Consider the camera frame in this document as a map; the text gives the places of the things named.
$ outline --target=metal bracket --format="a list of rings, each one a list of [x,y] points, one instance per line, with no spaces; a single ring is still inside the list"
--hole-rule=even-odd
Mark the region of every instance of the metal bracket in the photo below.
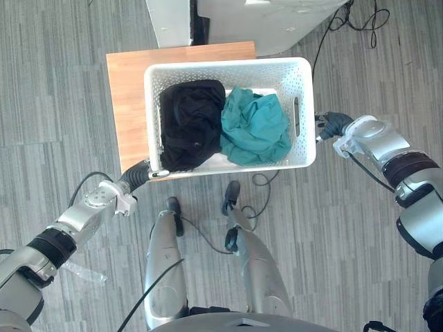
[[[364,154],[363,150],[358,145],[354,144],[352,136],[360,125],[367,121],[377,121],[377,119],[374,116],[361,116],[346,128],[344,136],[334,142],[334,149],[340,156],[349,158],[346,151],[349,151],[351,154]]]
[[[116,203],[116,214],[121,213],[125,216],[129,216],[135,211],[137,207],[137,200],[128,193],[124,193],[122,186],[127,186],[124,182],[113,183],[111,181],[105,180],[100,182],[98,187],[104,187],[111,190],[117,197]]]

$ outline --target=white plastic basket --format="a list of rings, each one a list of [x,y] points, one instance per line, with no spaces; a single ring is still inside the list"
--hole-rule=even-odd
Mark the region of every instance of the white plastic basket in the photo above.
[[[242,167],[215,154],[202,165],[188,172],[175,172],[170,176],[196,176],[231,172],[266,171],[306,167],[316,157],[314,97],[312,93],[311,66],[301,57],[254,59],[217,62],[186,62],[180,64],[155,64],[145,71],[145,104],[147,138],[153,171],[162,169],[160,92],[169,86],[194,80],[219,80],[226,95],[234,86],[252,89],[256,93],[276,93],[289,118],[289,135],[292,149],[278,163]],[[295,100],[298,100],[296,114]],[[299,134],[296,135],[297,122]]]

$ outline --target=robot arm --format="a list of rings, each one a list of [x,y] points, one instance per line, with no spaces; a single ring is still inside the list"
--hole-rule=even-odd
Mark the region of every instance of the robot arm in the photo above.
[[[337,153],[364,154],[395,190],[396,202],[405,208],[397,220],[400,235],[425,257],[434,260],[429,270],[430,300],[424,318],[431,331],[443,326],[443,171],[424,152],[412,149],[390,123],[373,116],[353,121],[340,113],[322,118],[325,129],[317,141],[341,136]]]
[[[130,215],[136,208],[131,195],[152,178],[142,161],[128,169],[117,183],[103,181],[65,211],[27,246],[15,250],[0,264],[0,331],[30,331],[43,308],[40,288],[48,286],[57,270],[115,214]]]

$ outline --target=black cable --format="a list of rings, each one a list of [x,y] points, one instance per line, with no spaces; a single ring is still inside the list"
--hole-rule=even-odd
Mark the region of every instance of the black cable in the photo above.
[[[316,54],[316,59],[314,61],[314,65],[312,66],[312,80],[314,80],[314,73],[316,70],[316,65],[317,65],[317,60],[318,60],[318,56],[320,54],[320,49],[321,46],[323,45],[323,42],[325,41],[326,38],[326,34],[329,31],[337,31],[338,29],[340,29],[343,26],[349,26],[352,30],[355,31],[371,31],[371,42],[370,42],[370,46],[371,48],[376,48],[377,47],[377,34],[375,33],[375,30],[380,29],[382,26],[384,26],[386,23],[388,23],[389,20],[389,16],[390,16],[390,11],[388,9],[382,8],[379,9],[377,6],[377,0],[374,0],[374,12],[372,13],[371,16],[369,16],[365,23],[362,25],[362,27],[357,27],[355,26],[355,24],[353,24],[350,21],[350,14],[351,14],[351,7],[352,5],[354,5],[354,0],[350,0],[347,3],[345,3],[342,7],[340,7],[339,9],[337,9],[334,13],[334,15],[332,16],[331,21],[329,21],[329,24],[327,26],[327,29],[325,31],[325,33],[322,36],[320,45],[318,46],[317,49],[317,54]],[[344,9],[345,11],[345,17],[339,17],[337,16],[337,14],[340,12],[341,9]],[[380,13],[386,13],[386,18],[384,19],[384,21],[382,21],[380,24],[377,25],[377,15],[379,15]],[[332,27],[332,24],[334,23],[334,21],[338,21],[338,25],[335,27]]]
[[[263,205],[263,207],[262,207],[262,209],[257,213],[256,211],[255,211],[255,209],[252,207],[252,206],[250,206],[250,205],[245,205],[244,207],[242,207],[242,212],[246,209],[246,208],[248,208],[248,209],[250,209],[250,210],[252,210],[253,211],[253,215],[252,216],[247,216],[246,218],[248,218],[248,219],[255,219],[255,224],[254,224],[254,227],[252,228],[252,231],[254,231],[256,228],[257,228],[257,225],[258,225],[258,217],[266,210],[266,208],[267,208],[267,206],[268,206],[268,204],[269,204],[269,201],[271,200],[271,182],[277,177],[277,175],[280,173],[280,170],[278,170],[271,178],[268,178],[266,175],[264,175],[263,173],[255,173],[253,176],[252,176],[252,183],[254,184],[254,185],[256,185],[256,186],[258,186],[258,187],[264,187],[264,186],[267,186],[268,187],[268,194],[267,194],[267,197],[266,197],[266,201],[264,202],[264,205]],[[258,181],[257,181],[257,177],[258,176],[262,176],[263,178],[265,178],[265,182],[263,182],[263,183],[259,183]],[[213,245],[213,243],[210,241],[210,239],[201,231],[201,229],[200,229],[200,227],[199,226],[197,226],[197,224],[196,223],[194,223],[193,221],[191,221],[191,220],[189,220],[188,218],[185,218],[184,216],[181,216],[181,219],[183,219],[183,220],[185,220],[185,221],[187,221],[192,227],[194,227],[196,230],[197,230],[197,232],[204,238],[204,240],[206,241],[206,243],[215,251],[215,252],[218,252],[218,253],[220,253],[220,254],[224,254],[224,255],[231,255],[232,253],[231,252],[229,252],[229,251],[223,251],[223,250],[220,250],[220,249],[217,249],[214,245]],[[151,236],[152,236],[152,231],[154,230],[154,227],[155,227],[155,224],[154,225],[152,225],[152,227],[151,227],[151,230],[150,230],[150,239],[151,239]]]
[[[123,321],[123,323],[120,325],[120,327],[118,328],[117,332],[121,332],[123,331],[123,329],[125,328],[126,324],[128,323],[128,321],[131,319],[132,315],[136,312],[137,308],[140,306],[140,304],[142,304],[143,300],[145,299],[145,297],[147,297],[147,295],[150,293],[150,291],[152,291],[152,289],[160,282],[160,280],[162,280],[162,278],[166,275],[166,273],[168,273],[171,269],[173,269],[175,266],[179,265],[182,261],[184,261],[185,259],[182,258],[179,261],[176,261],[175,263],[173,263],[169,268],[167,268],[166,270],[164,270],[161,275],[159,275],[159,277],[155,280],[155,282],[152,283],[152,285],[147,289],[147,291],[145,291],[142,295],[142,297],[137,301],[137,303],[134,305],[134,307],[132,308],[132,310],[129,312],[129,314],[126,316],[125,320]]]
[[[258,225],[258,219],[257,219],[257,217],[258,216],[260,216],[265,210],[266,210],[266,208],[267,208],[267,206],[268,206],[268,204],[269,204],[269,201],[271,200],[271,182],[277,177],[277,175],[280,173],[280,170],[278,170],[271,178],[268,178],[266,175],[264,175],[263,173],[255,173],[254,175],[252,175],[252,183],[254,184],[254,185],[256,185],[257,187],[264,187],[264,186],[267,186],[268,187],[268,194],[267,194],[267,197],[266,197],[266,202],[264,203],[264,205],[263,205],[263,208],[257,213],[256,211],[255,211],[255,209],[252,207],[252,206],[250,206],[250,205],[245,205],[244,207],[242,207],[242,212],[244,211],[244,209],[246,209],[246,208],[248,208],[248,209],[250,209],[250,210],[252,210],[253,211],[253,213],[254,213],[254,215],[253,216],[247,216],[246,218],[248,218],[248,219],[256,219],[255,220],[255,225],[254,225],[254,227],[252,228],[252,231],[254,231],[256,228],[257,228],[257,225]],[[263,182],[263,183],[259,183],[259,182],[257,182],[257,180],[256,180],[256,178],[258,177],[258,176],[262,176],[263,178],[265,178],[265,182]]]
[[[385,183],[383,183],[381,180],[379,180],[369,169],[367,169],[362,163],[360,163],[353,154],[351,154],[350,152],[346,151],[347,154],[349,154],[349,157],[352,159],[352,161],[354,161],[354,163],[357,164],[357,166],[359,166],[367,175],[369,175],[373,180],[375,180],[378,184],[382,185],[383,187],[385,187],[387,190],[389,190],[390,192],[392,192],[393,194],[395,193],[395,191],[393,190],[393,188],[389,187],[388,185],[386,185]]]
[[[220,249],[217,249],[216,247],[214,247],[214,245],[212,244],[212,242],[206,237],[206,235],[201,231],[200,227],[197,226],[194,222],[192,222],[191,220],[189,220],[188,218],[185,218],[184,216],[181,217],[181,219],[186,220],[188,223],[190,223],[196,230],[197,232],[205,239],[205,241],[208,243],[208,245],[215,251],[218,252],[219,254],[224,254],[224,255],[231,255],[232,253],[229,251],[223,251]]]
[[[9,255],[12,254],[13,251],[12,249],[0,249],[0,255]]]
[[[78,194],[80,188],[82,187],[83,183],[84,183],[88,178],[90,178],[91,176],[94,176],[94,175],[101,175],[101,176],[104,176],[108,181],[113,182],[112,178],[111,178],[109,175],[107,175],[106,173],[103,173],[103,172],[91,172],[91,173],[89,173],[88,175],[86,175],[86,176],[83,178],[83,180],[78,184],[78,186],[77,186],[76,189],[74,190],[74,193],[72,194],[71,199],[69,200],[68,208],[70,208],[72,205],[74,205],[74,200],[75,200],[75,198],[77,197],[77,194]]]

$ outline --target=wooden table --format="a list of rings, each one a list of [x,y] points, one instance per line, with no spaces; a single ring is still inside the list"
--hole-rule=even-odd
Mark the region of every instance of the wooden table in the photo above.
[[[255,59],[253,41],[106,54],[122,172],[149,157],[143,76],[152,64]]]

